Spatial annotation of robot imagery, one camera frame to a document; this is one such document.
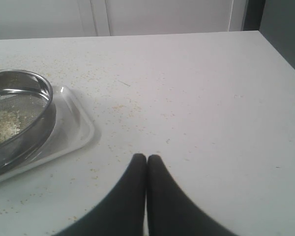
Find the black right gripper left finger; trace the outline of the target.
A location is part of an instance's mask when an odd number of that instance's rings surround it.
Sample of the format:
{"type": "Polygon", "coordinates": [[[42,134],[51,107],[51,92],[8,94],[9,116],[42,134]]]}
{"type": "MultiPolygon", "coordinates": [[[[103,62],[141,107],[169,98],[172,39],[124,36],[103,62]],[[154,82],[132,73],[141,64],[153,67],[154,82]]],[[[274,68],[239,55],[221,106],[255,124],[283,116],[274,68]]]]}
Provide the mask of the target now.
{"type": "Polygon", "coordinates": [[[142,236],[147,185],[147,158],[133,155],[109,194],[58,236],[142,236]]]}

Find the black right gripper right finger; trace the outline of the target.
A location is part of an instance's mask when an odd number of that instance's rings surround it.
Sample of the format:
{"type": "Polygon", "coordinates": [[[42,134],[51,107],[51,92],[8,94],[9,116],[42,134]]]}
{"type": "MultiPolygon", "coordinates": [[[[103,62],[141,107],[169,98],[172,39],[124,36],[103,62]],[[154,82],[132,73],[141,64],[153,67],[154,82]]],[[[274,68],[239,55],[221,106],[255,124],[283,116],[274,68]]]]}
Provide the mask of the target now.
{"type": "Polygon", "coordinates": [[[151,236],[234,235],[187,197],[158,155],[147,160],[147,222],[151,236]]]}

